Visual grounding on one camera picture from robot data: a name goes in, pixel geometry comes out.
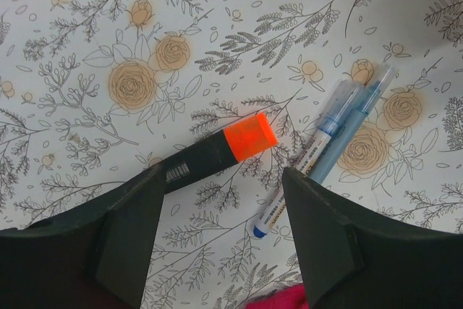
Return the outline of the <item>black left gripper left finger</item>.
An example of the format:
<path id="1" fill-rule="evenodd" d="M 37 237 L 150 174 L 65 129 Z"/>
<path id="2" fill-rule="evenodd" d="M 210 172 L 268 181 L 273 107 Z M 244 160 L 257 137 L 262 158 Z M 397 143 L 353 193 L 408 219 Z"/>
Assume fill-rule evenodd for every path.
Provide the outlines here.
<path id="1" fill-rule="evenodd" d="M 1 231 L 3 308 L 138 308 L 160 218 L 160 166 L 24 229 Z"/>

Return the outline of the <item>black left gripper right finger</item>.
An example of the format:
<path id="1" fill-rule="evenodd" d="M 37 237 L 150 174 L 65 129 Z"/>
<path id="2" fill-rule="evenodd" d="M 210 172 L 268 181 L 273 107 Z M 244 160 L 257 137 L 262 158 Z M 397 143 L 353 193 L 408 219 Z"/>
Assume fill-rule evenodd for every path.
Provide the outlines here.
<path id="1" fill-rule="evenodd" d="M 296 169 L 282 177 L 310 308 L 460 308 L 462 236 L 380 215 Z"/>

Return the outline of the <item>black orange highlighter marker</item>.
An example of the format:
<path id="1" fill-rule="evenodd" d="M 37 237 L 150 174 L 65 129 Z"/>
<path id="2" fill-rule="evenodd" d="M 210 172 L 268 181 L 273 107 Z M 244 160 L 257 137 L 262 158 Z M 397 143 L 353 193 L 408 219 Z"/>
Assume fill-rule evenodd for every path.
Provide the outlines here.
<path id="1" fill-rule="evenodd" d="M 182 189 L 277 144 L 264 113 L 244 119 L 161 161 L 166 192 Z"/>

